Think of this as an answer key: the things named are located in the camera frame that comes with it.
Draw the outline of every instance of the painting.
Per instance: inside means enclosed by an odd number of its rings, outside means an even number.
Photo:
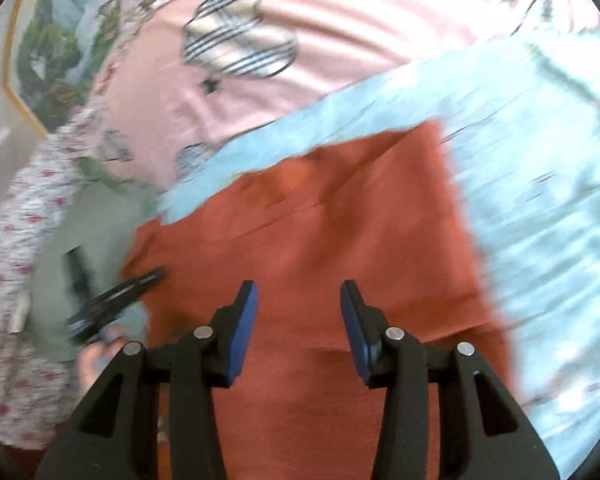
[[[17,0],[4,84],[39,130],[84,106],[120,27],[121,0]]]

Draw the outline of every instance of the plaid fabric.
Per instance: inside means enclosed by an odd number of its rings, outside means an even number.
[[[291,30],[262,23],[260,0],[205,0],[184,30],[185,63],[211,73],[271,77],[298,52]]]

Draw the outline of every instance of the orange cloth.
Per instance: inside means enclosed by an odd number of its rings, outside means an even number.
[[[208,322],[242,280],[258,285],[242,377],[214,391],[231,480],[370,477],[384,391],[356,375],[340,319],[345,279],[421,341],[470,340],[506,380],[439,142],[440,126],[425,123],[319,148],[246,174],[180,222],[139,229],[125,277],[167,270],[143,297],[153,345]]]

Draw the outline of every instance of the grey-green cloth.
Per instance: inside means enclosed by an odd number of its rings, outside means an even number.
[[[158,191],[149,184],[122,182],[108,175],[93,159],[78,160],[84,187],[74,197],[64,221],[44,247],[31,283],[32,308],[26,332],[50,360],[77,357],[68,341],[66,320],[77,312],[70,291],[64,254],[80,246],[94,294],[120,282],[120,270],[132,247],[136,228],[155,215]],[[120,324],[131,338],[144,337],[148,315],[140,303],[126,309]]]

